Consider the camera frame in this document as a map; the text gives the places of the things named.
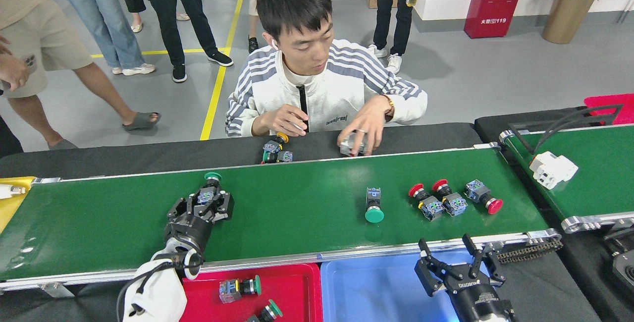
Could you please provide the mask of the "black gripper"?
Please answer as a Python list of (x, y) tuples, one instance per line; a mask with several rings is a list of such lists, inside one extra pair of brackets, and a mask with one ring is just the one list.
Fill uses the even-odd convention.
[[(421, 254), (415, 272), (426, 294), (432, 297), (441, 289), (448, 274), (446, 290), (461, 322), (514, 322), (516, 319), (510, 300), (500, 299), (490, 284), (490, 279), (494, 280), (493, 285), (503, 285), (506, 281), (505, 276), (497, 272), (501, 263), (494, 243), (485, 243), (483, 248), (479, 248), (468, 234), (463, 235), (462, 241), (474, 260), (467, 273), (469, 277), (458, 280), (454, 278), (457, 275), (453, 267), (434, 258), (426, 240), (419, 240)], [(487, 275), (477, 277), (482, 262), (490, 279)]]
[(220, 220), (231, 220), (235, 203), (229, 192), (220, 191), (205, 206), (205, 219), (200, 218), (199, 194), (192, 193), (181, 197), (167, 212), (167, 225), (164, 240), (173, 251), (177, 247), (184, 250), (194, 249), (204, 255), (213, 224)]

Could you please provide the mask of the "seated person's right hand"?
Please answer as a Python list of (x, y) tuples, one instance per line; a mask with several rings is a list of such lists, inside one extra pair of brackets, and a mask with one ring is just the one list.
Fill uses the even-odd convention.
[(252, 124), (252, 134), (264, 135), (275, 131), (292, 137), (304, 136), (308, 129), (308, 119), (308, 115), (300, 108), (282, 105), (257, 117)]

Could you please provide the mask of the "seated person's left hand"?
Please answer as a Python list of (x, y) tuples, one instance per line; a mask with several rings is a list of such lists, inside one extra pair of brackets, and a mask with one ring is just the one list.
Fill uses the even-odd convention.
[(373, 150), (378, 148), (382, 142), (382, 132), (386, 117), (391, 116), (393, 112), (392, 101), (387, 96), (370, 98), (360, 109), (355, 119), (340, 132), (337, 138), (337, 145), (340, 146), (342, 141), (356, 130), (358, 134), (356, 134), (355, 143), (351, 148), (351, 155), (357, 155), (360, 144), (364, 139), (367, 140), (365, 155), (371, 155)]

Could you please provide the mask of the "standing person's hand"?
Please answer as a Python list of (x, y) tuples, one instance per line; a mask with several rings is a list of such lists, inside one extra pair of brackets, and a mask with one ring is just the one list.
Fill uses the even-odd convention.
[(23, 60), (9, 54), (0, 54), (0, 78), (9, 83), (9, 90), (14, 92), (27, 83), (29, 69)]

